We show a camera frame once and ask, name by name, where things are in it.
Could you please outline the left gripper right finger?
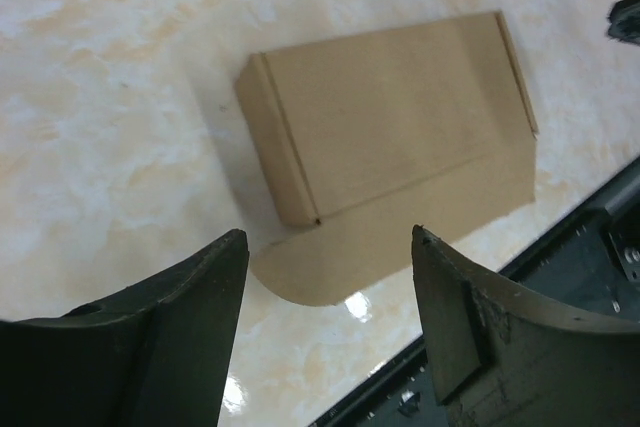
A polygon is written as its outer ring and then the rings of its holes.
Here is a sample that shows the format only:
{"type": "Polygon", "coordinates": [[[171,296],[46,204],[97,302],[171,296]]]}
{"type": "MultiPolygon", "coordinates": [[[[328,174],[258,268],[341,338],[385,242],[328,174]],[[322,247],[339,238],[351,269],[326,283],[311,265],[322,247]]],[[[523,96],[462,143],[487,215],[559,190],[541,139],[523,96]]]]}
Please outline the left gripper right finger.
{"type": "Polygon", "coordinates": [[[638,323],[537,293],[420,225],[411,255],[435,398],[451,425],[638,425],[638,323]]]}

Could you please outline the brown cardboard box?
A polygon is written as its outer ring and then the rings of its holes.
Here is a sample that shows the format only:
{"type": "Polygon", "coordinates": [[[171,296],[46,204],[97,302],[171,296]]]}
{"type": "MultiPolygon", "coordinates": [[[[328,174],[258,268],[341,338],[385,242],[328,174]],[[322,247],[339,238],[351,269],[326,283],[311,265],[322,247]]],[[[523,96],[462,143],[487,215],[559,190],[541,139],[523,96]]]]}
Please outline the brown cardboard box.
{"type": "Polygon", "coordinates": [[[475,13],[252,54],[235,81],[284,239],[275,295],[338,304],[533,202],[539,131],[506,18],[475,13]]]}

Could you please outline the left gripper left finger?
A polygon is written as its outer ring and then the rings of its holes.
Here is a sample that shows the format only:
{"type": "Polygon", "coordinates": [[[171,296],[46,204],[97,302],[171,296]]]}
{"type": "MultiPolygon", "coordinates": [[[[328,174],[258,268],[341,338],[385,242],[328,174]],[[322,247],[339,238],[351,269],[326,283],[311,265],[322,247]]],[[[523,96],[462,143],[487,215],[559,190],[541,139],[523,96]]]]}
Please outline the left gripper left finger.
{"type": "Polygon", "coordinates": [[[56,318],[1,325],[5,426],[213,426],[249,263],[234,229],[56,318]]]}

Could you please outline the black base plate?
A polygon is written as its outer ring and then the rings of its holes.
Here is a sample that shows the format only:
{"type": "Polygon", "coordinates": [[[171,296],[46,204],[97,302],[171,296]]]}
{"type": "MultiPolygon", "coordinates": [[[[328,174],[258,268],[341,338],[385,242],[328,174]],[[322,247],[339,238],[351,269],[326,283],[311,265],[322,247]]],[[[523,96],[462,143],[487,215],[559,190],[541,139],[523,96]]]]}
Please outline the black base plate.
{"type": "MultiPolygon", "coordinates": [[[[639,325],[639,166],[631,163],[496,273],[567,305],[639,325]]],[[[317,419],[320,426],[453,426],[423,331],[317,419]]]]}

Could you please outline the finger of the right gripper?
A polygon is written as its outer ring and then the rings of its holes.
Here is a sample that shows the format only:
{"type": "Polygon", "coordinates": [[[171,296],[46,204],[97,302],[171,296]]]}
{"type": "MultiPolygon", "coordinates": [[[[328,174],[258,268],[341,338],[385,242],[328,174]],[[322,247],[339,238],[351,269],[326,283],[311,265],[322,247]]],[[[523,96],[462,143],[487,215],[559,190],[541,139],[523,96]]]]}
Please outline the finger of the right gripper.
{"type": "Polygon", "coordinates": [[[640,45],[640,0],[619,0],[608,14],[610,39],[634,46],[640,45]]]}

